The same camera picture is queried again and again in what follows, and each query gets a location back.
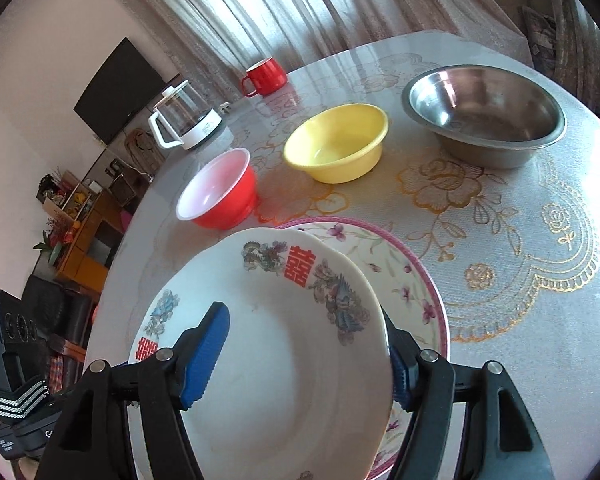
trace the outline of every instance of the yellow bowl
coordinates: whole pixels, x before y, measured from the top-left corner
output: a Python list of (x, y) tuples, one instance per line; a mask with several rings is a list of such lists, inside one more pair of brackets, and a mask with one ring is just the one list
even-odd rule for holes
[(378, 163), (388, 128), (389, 119), (377, 106), (336, 106), (298, 126), (286, 140), (284, 157), (319, 182), (348, 182)]

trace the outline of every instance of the blue gripper pad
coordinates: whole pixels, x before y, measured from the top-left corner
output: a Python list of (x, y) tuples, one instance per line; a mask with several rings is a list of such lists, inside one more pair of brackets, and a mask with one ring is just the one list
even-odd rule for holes
[(409, 374), (393, 346), (389, 346), (389, 357), (391, 358), (391, 368), (394, 371), (394, 400), (408, 410), (411, 405), (411, 385), (409, 384)]
[(185, 383), (180, 402), (187, 410), (205, 393), (206, 385), (229, 333), (229, 309), (224, 303), (216, 302), (213, 306), (216, 304), (219, 304), (220, 307), (212, 319), (209, 322), (205, 322), (206, 320), (203, 319), (196, 329), (204, 330), (202, 326), (206, 325), (206, 331), (199, 336), (200, 340), (196, 351), (186, 365)]

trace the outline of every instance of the black flat screen tv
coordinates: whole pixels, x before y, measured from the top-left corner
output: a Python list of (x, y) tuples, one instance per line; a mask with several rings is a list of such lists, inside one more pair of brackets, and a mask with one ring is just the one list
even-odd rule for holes
[(125, 38), (93, 76), (74, 111), (109, 144), (164, 86), (160, 75)]

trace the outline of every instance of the floral tablecloth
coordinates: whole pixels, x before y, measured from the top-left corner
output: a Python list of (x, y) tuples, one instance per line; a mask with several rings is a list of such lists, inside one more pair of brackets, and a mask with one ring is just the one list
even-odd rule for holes
[[(564, 108), (565, 138), (519, 170), (453, 159), (404, 114), (400, 93), (418, 73), (454, 63), (499, 66), (539, 83)], [(556, 477), (583, 478), (600, 456), (600, 121), (532, 69), (442, 32), (343, 52), (293, 72), (289, 81), (267, 98), (241, 100), (200, 149), (168, 158), (110, 270), (88, 361), (125, 360), (157, 291), (196, 253), (230, 234), (178, 222), (173, 207), (203, 164), (243, 146), (252, 155), (260, 203), (237, 229), (337, 215), (390, 231), (421, 258), (440, 290), (452, 361), (503, 362)], [(322, 184), (283, 163), (295, 127), (351, 102), (375, 104), (390, 117), (382, 159), (371, 173)], [(441, 478), (452, 476), (461, 418), (459, 408)]]

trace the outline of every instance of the red mug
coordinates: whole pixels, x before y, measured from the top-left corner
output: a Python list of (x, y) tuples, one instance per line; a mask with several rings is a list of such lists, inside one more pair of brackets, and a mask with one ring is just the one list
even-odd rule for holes
[[(250, 79), (255, 87), (253, 92), (248, 92), (244, 88), (244, 83)], [(247, 69), (247, 75), (240, 81), (242, 93), (247, 97), (253, 97), (256, 94), (269, 95), (282, 88), (288, 79), (282, 67), (272, 57), (263, 59)]]

